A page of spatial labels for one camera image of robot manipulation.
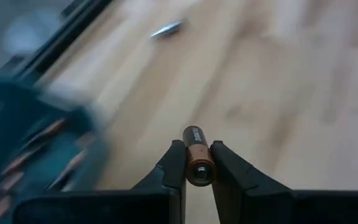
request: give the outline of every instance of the wooden floor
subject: wooden floor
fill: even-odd
[[[101,189],[132,187],[189,124],[291,188],[358,189],[356,0],[117,0],[43,83],[98,115]],[[187,223],[218,223],[211,187],[187,196]]]

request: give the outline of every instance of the silver metal object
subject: silver metal object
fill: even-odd
[[[161,37],[168,37],[172,35],[173,33],[180,30],[182,21],[176,21],[168,24],[167,26],[159,28],[159,30],[153,32],[150,34],[151,38],[161,38]]]
[[[199,167],[197,168],[196,171],[196,177],[199,180],[206,180],[206,178],[208,177],[208,171],[205,167]]]

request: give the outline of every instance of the light wood surface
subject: light wood surface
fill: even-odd
[[[93,107],[101,189],[131,188],[189,124],[291,188],[358,189],[356,0],[117,0],[41,83]],[[188,185],[186,222],[218,223],[211,187]]]

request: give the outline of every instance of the clamp jaw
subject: clamp jaw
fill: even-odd
[[[216,166],[212,187],[222,224],[358,223],[358,192],[292,190],[257,170],[222,141],[214,141],[209,151]],[[132,189],[33,198],[17,206],[14,223],[185,223],[188,160],[188,147],[174,140],[154,169]]]

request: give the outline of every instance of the battery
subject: battery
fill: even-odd
[[[198,187],[211,184],[216,178],[216,166],[203,130],[189,126],[183,131],[182,138],[187,148],[187,180]]]

